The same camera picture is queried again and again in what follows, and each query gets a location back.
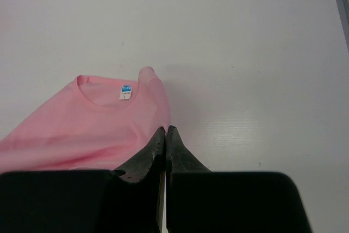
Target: pink t-shirt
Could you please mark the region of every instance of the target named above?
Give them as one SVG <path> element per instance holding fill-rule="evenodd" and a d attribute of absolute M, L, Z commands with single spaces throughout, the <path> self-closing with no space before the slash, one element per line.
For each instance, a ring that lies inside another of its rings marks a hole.
<path fill-rule="evenodd" d="M 122 99 L 128 86 L 131 97 Z M 0 173 L 115 169 L 169 124 L 165 89 L 151 67 L 138 82 L 81 75 L 0 142 Z"/>

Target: blue and white tag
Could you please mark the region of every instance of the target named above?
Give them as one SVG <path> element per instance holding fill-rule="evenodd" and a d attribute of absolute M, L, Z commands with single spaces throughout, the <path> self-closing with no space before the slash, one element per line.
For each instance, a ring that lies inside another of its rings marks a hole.
<path fill-rule="evenodd" d="M 120 100 L 130 99 L 132 93 L 132 87 L 130 85 L 124 85 L 121 88 Z"/>

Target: garment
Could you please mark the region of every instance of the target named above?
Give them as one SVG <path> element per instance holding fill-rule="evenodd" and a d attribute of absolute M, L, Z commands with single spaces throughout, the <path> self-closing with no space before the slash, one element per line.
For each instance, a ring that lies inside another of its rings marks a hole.
<path fill-rule="evenodd" d="M 131 97 L 120 99 L 131 86 Z M 0 173 L 115 169 L 170 124 L 169 102 L 151 67 L 139 81 L 80 75 L 0 142 Z"/>

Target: white surface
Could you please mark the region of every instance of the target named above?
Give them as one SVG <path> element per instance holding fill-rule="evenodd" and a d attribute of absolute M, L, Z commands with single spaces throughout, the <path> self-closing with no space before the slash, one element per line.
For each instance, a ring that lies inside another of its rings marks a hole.
<path fill-rule="evenodd" d="M 212 170 L 274 170 L 348 232 L 349 54 L 335 0 L 0 0 L 0 136 L 78 74 L 151 65 Z"/>

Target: pink shirt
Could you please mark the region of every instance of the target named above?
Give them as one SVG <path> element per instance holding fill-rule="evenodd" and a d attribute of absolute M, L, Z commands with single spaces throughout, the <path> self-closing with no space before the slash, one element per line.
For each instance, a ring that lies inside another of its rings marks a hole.
<path fill-rule="evenodd" d="M 124 85 L 131 97 L 120 100 Z M 169 124 L 165 89 L 151 67 L 138 82 L 81 75 L 0 142 L 0 172 L 115 169 Z"/>

